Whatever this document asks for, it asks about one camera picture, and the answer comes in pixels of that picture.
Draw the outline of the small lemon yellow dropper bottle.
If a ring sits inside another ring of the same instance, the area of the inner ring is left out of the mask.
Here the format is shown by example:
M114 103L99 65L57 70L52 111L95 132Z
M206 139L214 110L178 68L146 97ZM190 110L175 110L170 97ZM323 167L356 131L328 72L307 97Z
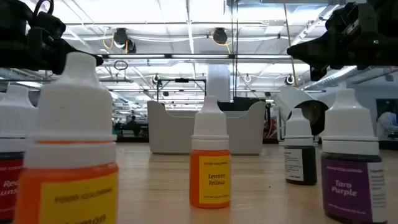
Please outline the small lemon yellow dropper bottle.
M198 208L225 208L231 200L231 153L226 115L215 96L206 96L194 117L189 201Z
M42 87L13 224L117 224L113 99L95 67L93 56L69 53L61 77Z

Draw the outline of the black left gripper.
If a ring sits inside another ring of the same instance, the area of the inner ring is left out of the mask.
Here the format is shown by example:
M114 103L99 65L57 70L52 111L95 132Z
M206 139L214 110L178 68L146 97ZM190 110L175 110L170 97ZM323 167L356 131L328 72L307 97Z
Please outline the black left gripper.
M53 15L54 0L38 0L35 9L20 0L0 0L0 67L28 70L50 70L61 75L69 53L83 53L95 58L96 66L103 58L78 50L66 40L53 39L43 28L29 22L40 11Z

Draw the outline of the black equipment case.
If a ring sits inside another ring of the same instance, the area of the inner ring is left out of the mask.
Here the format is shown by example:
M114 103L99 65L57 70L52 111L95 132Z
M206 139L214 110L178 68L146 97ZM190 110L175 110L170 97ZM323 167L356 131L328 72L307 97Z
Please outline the black equipment case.
M221 111L247 111L254 103L259 101L266 102L266 99L249 98L249 97L234 97L232 102L218 102L218 107Z

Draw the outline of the white plastic storage bin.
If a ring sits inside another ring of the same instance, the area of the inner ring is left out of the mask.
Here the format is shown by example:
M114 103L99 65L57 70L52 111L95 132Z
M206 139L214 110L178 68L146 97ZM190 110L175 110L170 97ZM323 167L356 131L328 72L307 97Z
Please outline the white plastic storage bin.
M188 154L196 111L170 111L147 102L149 144L153 154ZM226 111L229 150L233 155L262 152L266 104L258 101L246 111Z

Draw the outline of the white building column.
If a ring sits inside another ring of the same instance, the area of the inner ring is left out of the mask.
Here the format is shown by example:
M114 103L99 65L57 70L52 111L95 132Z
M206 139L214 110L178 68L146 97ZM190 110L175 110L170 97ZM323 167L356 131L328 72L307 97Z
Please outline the white building column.
M231 98L231 72L229 65L208 65L206 75L206 94L217 97L220 102L230 102Z

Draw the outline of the small taro purple dropper bottle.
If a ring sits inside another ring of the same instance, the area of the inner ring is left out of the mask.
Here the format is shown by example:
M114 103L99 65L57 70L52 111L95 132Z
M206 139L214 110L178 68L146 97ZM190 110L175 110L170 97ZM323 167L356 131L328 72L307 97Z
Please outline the small taro purple dropper bottle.
M322 195L327 216L348 224L387 223L384 169L370 111L354 89L336 93L325 113Z

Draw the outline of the white spotlight lamp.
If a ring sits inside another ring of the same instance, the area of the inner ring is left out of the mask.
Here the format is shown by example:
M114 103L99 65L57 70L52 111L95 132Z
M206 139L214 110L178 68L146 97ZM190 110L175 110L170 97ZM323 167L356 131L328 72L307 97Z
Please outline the white spotlight lamp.
M312 136L318 136L325 128L325 111L329 107L322 101L313 98L306 91L295 87L284 87L274 99L275 106L271 116L276 117L277 140L283 144L287 135L286 122L294 109L302 110L303 116L310 122Z

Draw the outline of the small red sunset dropper bottle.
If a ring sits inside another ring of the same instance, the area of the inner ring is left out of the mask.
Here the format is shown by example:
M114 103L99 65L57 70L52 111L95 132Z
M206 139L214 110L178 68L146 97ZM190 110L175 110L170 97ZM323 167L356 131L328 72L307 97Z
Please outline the small red sunset dropper bottle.
M8 86L0 100L0 224L11 224L14 219L27 135L36 112L28 88Z

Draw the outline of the black overhead frame rail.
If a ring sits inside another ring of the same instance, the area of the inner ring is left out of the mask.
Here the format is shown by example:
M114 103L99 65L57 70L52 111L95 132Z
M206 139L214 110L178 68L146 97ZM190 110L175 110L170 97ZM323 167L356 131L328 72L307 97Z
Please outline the black overhead frame rail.
M104 59L290 59L289 55L275 54L102 54Z

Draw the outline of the small black dropper bottle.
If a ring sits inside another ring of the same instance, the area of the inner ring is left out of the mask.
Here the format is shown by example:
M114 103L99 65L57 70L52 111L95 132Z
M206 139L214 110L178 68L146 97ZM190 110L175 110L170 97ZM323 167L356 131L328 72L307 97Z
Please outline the small black dropper bottle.
M300 108L291 112L284 139L285 180L295 185L317 184L317 160L310 121Z

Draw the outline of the black vertical frame post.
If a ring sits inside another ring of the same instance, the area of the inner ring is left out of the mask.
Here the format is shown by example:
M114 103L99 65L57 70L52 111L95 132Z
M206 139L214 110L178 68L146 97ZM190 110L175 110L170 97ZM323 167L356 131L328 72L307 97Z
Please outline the black vertical frame post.
M234 88L233 88L233 100L237 97L238 90L238 53L239 53L239 0L233 0L231 6L235 6L235 12L232 13L232 18L235 18L235 33L234 33L234 45L233 45L233 68L234 68Z

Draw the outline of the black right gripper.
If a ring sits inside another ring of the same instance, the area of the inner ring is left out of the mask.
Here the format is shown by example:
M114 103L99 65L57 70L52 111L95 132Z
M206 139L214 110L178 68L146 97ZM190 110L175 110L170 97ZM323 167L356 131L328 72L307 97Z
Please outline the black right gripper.
M321 37L296 44L287 54L310 65L310 80L317 82L328 66L398 66L398 0L358 3L358 19L343 31L328 30Z

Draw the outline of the person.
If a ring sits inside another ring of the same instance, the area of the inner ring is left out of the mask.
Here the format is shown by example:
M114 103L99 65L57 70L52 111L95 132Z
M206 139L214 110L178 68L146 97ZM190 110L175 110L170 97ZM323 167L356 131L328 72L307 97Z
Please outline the person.
M398 133L397 115L386 111L377 119L377 135L387 135L389 133Z
M136 122L136 117L132 116L131 120L125 124L124 129L132 131L135 137L139 137L139 133L141 131L141 125Z

